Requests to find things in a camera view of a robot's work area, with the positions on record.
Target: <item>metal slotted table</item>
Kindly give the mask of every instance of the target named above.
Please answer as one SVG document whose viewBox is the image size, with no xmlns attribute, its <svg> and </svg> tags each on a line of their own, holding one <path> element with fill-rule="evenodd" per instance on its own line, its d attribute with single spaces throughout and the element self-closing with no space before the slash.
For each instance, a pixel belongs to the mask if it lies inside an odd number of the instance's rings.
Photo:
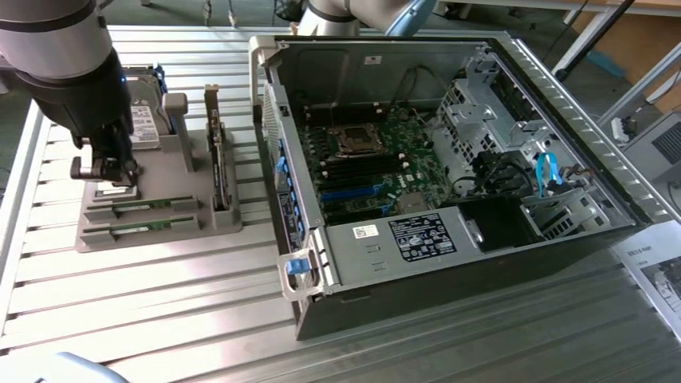
<svg viewBox="0 0 681 383">
<path fill-rule="evenodd" d="M 111 27 L 125 65 L 160 62 L 204 128 L 204 84 L 237 146 L 240 233 L 80 254 L 83 183 L 64 128 L 31 107 L 3 211 L 1 359 L 69 351 L 132 382 L 678 381 L 681 349 L 621 264 L 296 342 L 248 101 L 248 38 L 276 28 Z M 446 36 L 445 31 L 428 34 Z"/>
</svg>

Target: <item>power supply label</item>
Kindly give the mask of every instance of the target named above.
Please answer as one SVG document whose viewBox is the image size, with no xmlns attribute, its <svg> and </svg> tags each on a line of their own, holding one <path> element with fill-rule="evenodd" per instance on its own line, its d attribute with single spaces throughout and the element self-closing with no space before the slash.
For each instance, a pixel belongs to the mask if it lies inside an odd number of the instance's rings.
<svg viewBox="0 0 681 383">
<path fill-rule="evenodd" d="M 394 241 L 406 262 L 457 251 L 440 214 L 433 213 L 389 221 Z"/>
</svg>

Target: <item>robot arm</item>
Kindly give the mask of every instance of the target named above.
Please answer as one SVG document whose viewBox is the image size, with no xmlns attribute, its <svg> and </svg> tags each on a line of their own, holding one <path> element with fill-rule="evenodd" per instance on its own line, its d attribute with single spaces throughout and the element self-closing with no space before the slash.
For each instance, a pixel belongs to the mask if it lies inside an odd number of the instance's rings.
<svg viewBox="0 0 681 383">
<path fill-rule="evenodd" d="M 410 36 L 434 6 L 436 0 L 309 0 L 298 34 L 353 36 L 362 22 L 386 36 Z"/>
<path fill-rule="evenodd" d="M 0 54 L 45 116 L 92 147 L 71 177 L 133 185 L 129 93 L 97 0 L 1 0 Z"/>
</svg>

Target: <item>blue latch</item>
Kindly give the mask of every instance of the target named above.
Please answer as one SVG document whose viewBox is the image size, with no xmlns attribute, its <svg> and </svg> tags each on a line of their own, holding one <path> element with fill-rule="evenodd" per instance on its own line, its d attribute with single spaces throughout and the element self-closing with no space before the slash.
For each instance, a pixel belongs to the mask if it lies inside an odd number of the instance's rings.
<svg viewBox="0 0 681 383">
<path fill-rule="evenodd" d="M 558 185 L 562 185 L 562 178 L 557 170 L 556 155 L 550 152 L 540 154 L 536 159 L 536 182 L 540 187 L 540 197 L 544 196 L 544 162 L 549 163 L 549 180 L 554 180 Z"/>
<path fill-rule="evenodd" d="M 286 261 L 286 274 L 296 275 L 309 272 L 308 259 L 290 259 Z"/>
<path fill-rule="evenodd" d="M 274 165 L 274 168 L 281 171 L 284 169 L 284 165 L 286 164 L 286 157 L 281 156 L 278 157 L 277 164 Z"/>
</svg>

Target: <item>cpu socket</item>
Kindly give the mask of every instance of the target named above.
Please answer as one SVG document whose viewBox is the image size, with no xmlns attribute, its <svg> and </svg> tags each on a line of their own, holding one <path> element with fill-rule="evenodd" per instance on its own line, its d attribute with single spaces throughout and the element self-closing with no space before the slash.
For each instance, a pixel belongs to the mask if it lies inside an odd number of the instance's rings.
<svg viewBox="0 0 681 383">
<path fill-rule="evenodd" d="M 329 130 L 338 140 L 336 156 L 350 158 L 384 152 L 381 137 L 372 124 L 341 125 Z"/>
</svg>

